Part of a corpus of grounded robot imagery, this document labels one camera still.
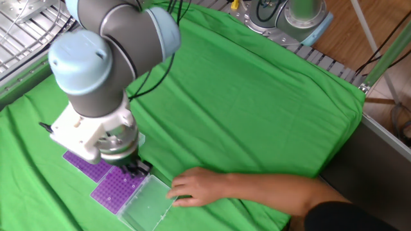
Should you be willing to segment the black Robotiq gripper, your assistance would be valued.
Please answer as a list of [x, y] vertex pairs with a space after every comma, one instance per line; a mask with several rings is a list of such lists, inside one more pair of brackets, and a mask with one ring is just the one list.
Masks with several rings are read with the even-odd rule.
[[137, 177], [139, 172], [146, 176], [150, 173], [153, 167], [151, 163], [145, 160], [140, 160], [139, 155], [136, 153], [114, 155], [111, 157], [110, 163], [113, 166], [123, 166], [123, 174], [129, 175], [130, 177]]

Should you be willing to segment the person's right hand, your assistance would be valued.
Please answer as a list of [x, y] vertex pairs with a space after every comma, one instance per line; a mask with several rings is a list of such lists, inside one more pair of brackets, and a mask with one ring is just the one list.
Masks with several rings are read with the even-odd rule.
[[227, 196], [229, 175], [194, 167], [176, 176], [167, 198], [175, 207], [201, 207]]

